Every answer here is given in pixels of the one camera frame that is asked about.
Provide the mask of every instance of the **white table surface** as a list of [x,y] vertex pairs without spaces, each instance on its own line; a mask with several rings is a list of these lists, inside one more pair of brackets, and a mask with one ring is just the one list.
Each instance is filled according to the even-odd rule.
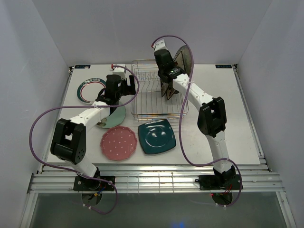
[[[91,65],[90,69],[74,69],[68,85],[64,105],[83,105],[77,96],[76,90],[79,85],[89,78],[98,77],[106,79],[107,74],[112,74],[110,65]],[[216,69],[215,65],[195,65],[193,73],[194,82],[206,93],[218,97],[221,96],[226,105],[226,143],[227,149],[232,159],[237,164],[260,164],[257,148],[249,126],[246,111],[238,89],[237,81],[233,69]],[[126,102],[129,96],[122,97],[121,101]],[[138,139],[138,123],[131,114],[131,105],[126,106],[127,114],[122,126],[127,126],[133,130]],[[83,109],[64,109],[59,118],[69,119],[82,112]],[[207,163],[212,161],[210,147],[206,137],[197,127],[198,111],[189,103],[189,112],[182,122],[183,145],[188,158],[193,163]],[[145,155],[139,142],[135,153],[126,160],[112,161],[107,159],[99,146],[100,140],[107,129],[95,126],[87,134],[86,156],[93,163],[116,163],[116,164],[188,164],[184,159],[178,137],[178,125],[172,123],[177,146],[170,151],[158,155]],[[49,163],[63,163],[56,156],[49,153],[47,158]]]

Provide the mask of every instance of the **cable tie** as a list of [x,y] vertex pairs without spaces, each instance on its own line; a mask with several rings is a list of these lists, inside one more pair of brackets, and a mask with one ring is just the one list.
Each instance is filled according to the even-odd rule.
[[188,86],[189,84],[194,83],[194,81],[188,81],[186,86]]
[[95,103],[93,104],[94,108],[97,108],[98,110],[101,110],[101,108],[98,107],[98,105],[96,105]]

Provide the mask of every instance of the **teal square plate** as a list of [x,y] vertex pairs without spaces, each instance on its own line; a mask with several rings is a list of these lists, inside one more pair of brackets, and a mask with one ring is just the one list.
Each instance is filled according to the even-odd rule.
[[146,154],[163,153],[176,146],[174,132],[168,120],[157,120],[140,125],[138,136]]

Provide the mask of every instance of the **white wall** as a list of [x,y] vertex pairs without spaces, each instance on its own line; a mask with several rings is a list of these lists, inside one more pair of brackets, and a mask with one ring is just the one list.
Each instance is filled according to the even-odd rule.
[[239,63],[266,159],[304,227],[304,1],[273,0]]
[[[166,34],[188,41],[196,63],[238,63],[271,0],[33,2],[71,66],[153,58],[151,43]],[[173,38],[167,44],[181,46]]]
[[[31,0],[0,0],[0,227],[19,225],[38,162],[29,129],[43,111],[59,105],[68,67]],[[41,156],[56,113],[34,134]]]

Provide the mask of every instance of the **wire dish rack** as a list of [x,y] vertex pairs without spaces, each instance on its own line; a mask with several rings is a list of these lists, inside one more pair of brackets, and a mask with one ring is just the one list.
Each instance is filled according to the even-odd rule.
[[[158,67],[153,59],[135,60],[132,71],[140,82],[139,93],[131,103],[131,113],[135,119],[159,120],[170,119],[178,121],[184,96],[174,94],[170,100],[162,97],[161,80],[158,77]],[[188,113],[188,102],[184,107],[183,117]]]

